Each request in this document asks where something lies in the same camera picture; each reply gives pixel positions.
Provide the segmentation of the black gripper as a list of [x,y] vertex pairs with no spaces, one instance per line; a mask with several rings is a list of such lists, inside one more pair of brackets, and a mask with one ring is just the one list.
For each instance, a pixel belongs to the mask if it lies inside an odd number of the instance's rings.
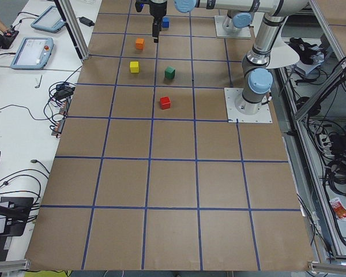
[[160,18],[167,14],[167,0],[150,0],[149,13],[153,16],[152,37],[155,43],[159,42]]

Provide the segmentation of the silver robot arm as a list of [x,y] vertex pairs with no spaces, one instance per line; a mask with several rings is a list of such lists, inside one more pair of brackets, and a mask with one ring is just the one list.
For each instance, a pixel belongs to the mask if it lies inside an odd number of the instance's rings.
[[[244,28],[252,23],[253,15],[256,9],[259,7],[259,1],[253,1],[248,11],[245,8],[233,8],[238,13],[227,16],[232,20],[232,24],[235,28]],[[152,23],[152,37],[155,43],[159,42],[159,33],[162,28],[163,17],[167,14],[167,1],[136,1],[135,7],[143,8],[144,5],[149,5],[149,13],[153,17]],[[200,1],[174,1],[174,5],[177,11],[181,13],[190,13],[194,8],[200,6]]]
[[264,14],[253,46],[243,58],[244,88],[235,100],[235,107],[240,113],[256,114],[273,84],[273,76],[266,69],[271,50],[287,17],[302,10],[307,1],[205,1],[203,4],[198,1],[175,1],[174,5],[181,13],[188,13],[194,8],[227,9],[227,17],[236,28],[250,24],[250,20],[243,20],[244,15]]

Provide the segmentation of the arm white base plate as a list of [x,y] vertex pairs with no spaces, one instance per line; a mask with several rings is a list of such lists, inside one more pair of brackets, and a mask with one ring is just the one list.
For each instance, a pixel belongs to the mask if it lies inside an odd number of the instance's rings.
[[250,24],[253,17],[250,13],[238,13],[232,18],[215,16],[215,28],[217,38],[250,39]]
[[266,96],[256,104],[248,103],[242,88],[224,88],[227,121],[229,123],[273,123]]

